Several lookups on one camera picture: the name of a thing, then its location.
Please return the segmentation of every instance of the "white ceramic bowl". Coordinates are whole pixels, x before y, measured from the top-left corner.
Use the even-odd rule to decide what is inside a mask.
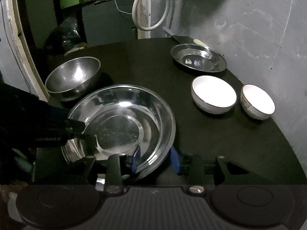
[[[275,112],[272,98],[255,85],[244,85],[240,95],[241,105],[248,116],[264,120]]]
[[[229,111],[237,101],[234,89],[222,79],[214,76],[199,76],[192,82],[191,93],[195,103],[211,114]]]

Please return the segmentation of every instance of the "metal bowl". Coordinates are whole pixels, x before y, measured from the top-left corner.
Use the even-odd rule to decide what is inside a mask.
[[[226,69],[226,60],[210,48],[197,44],[179,44],[171,49],[180,64],[201,72],[218,73]]]
[[[94,57],[80,57],[57,67],[46,79],[45,87],[60,101],[75,100],[92,87],[100,76],[100,61]]]
[[[175,137],[175,118],[171,108],[156,93],[132,85],[100,89],[80,101],[68,118],[85,122],[83,139],[69,140],[62,147],[66,161],[88,155],[106,160],[112,154],[132,154],[141,147],[137,169],[140,179],[165,159]]]

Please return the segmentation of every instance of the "white hose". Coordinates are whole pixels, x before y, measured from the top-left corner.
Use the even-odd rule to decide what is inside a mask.
[[[139,3],[140,0],[135,0],[134,3],[133,3],[133,7],[132,7],[132,19],[133,19],[133,22],[134,24],[136,25],[136,27],[139,29],[139,30],[142,30],[142,31],[151,31],[151,30],[154,30],[156,29],[157,27],[159,27],[163,22],[164,20],[166,19],[167,17],[167,14],[168,14],[168,11],[169,11],[169,7],[170,7],[170,1],[171,0],[166,0],[166,6],[165,6],[165,11],[164,11],[164,14],[161,18],[160,21],[158,21],[157,24],[151,26],[151,27],[142,27],[139,22],[138,22],[138,11],[137,11],[137,8],[138,8],[138,3]]]

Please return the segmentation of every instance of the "white knife handle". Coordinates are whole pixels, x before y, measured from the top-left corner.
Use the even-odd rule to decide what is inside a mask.
[[[199,39],[194,39],[193,42],[197,45],[200,45],[200,46],[203,46],[203,47],[206,47],[206,48],[209,48],[205,43],[203,43],[201,40]]]

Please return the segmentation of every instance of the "screw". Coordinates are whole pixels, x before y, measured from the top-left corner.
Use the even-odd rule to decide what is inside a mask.
[[[198,185],[190,187],[189,190],[193,194],[200,194],[203,193],[203,191],[205,191],[203,186],[198,186]]]
[[[111,185],[111,186],[108,186],[106,188],[106,191],[109,194],[118,194],[118,193],[120,193],[120,187],[119,186],[115,186],[115,185]]]

